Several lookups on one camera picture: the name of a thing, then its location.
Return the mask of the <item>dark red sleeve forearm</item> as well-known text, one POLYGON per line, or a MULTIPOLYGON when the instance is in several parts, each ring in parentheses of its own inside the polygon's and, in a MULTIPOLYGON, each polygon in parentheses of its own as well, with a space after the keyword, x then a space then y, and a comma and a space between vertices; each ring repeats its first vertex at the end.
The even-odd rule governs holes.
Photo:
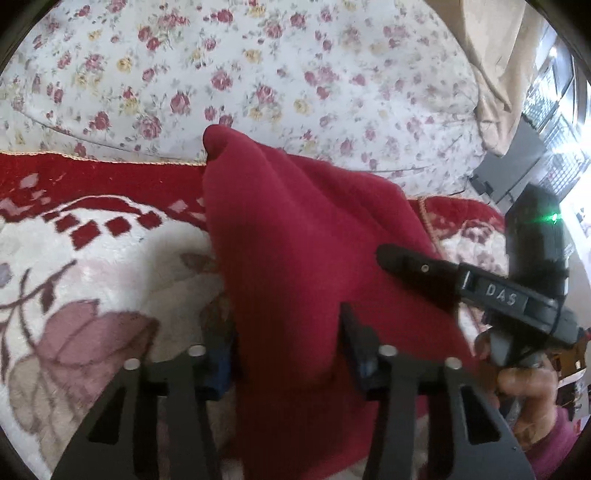
POLYGON ((568 412, 561 407, 556 411, 556 422, 550 433, 525 452, 537 480, 549 479, 578 440, 568 412))

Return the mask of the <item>person's right hand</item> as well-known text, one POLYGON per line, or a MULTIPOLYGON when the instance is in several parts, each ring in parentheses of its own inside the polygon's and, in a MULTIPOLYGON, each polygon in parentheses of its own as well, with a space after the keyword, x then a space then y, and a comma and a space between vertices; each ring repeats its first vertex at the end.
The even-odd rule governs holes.
POLYGON ((524 451, 546 438, 554 428, 558 413, 556 398, 558 377, 546 356, 536 368, 505 368, 490 360, 489 332, 475 340, 479 360, 477 379, 494 407, 500 407, 500 397, 515 397, 523 401, 521 413, 512 427, 524 451))

